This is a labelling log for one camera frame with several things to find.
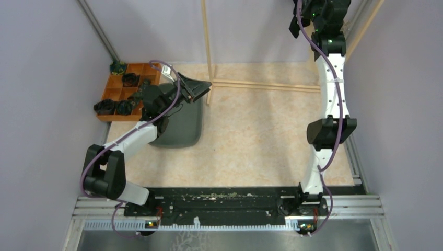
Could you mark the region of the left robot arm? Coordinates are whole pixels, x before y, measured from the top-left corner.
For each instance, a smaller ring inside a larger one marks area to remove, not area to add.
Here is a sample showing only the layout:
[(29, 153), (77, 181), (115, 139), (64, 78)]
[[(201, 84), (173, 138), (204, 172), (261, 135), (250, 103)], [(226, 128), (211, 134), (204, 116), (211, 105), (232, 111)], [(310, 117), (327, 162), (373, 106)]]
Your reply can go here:
[(143, 103), (140, 121), (124, 135), (105, 145), (91, 145), (85, 156), (80, 179), (84, 195), (136, 204), (143, 216), (151, 216), (157, 203), (149, 190), (126, 179), (125, 162), (143, 146), (158, 139), (167, 129), (168, 112), (182, 102), (196, 102), (211, 89), (211, 82), (176, 74), (174, 89), (163, 91), (159, 85), (143, 84), (134, 101)]

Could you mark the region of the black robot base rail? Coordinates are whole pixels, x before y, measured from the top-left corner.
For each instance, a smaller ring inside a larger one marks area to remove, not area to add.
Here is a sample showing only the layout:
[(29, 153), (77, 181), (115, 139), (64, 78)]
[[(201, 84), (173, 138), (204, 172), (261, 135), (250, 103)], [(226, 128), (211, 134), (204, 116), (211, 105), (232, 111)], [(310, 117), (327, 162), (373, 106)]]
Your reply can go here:
[(279, 226), (286, 217), (305, 216), (316, 223), (326, 216), (325, 196), (309, 195), (300, 187), (150, 188), (147, 202), (129, 203), (124, 216), (152, 216), (162, 226)]

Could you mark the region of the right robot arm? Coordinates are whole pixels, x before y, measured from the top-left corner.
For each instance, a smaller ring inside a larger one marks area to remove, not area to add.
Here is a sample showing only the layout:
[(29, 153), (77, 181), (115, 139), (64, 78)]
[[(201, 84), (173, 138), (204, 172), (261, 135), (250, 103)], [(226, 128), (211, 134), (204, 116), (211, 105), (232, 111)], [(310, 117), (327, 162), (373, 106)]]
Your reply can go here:
[(295, 211), (308, 215), (322, 200), (323, 174), (331, 166), (340, 144), (353, 133), (357, 120), (350, 116), (344, 93), (346, 38), (342, 31), (350, 1), (295, 1), (291, 34), (303, 35), (314, 52), (321, 94), (320, 118), (307, 126), (311, 156), (299, 185)]

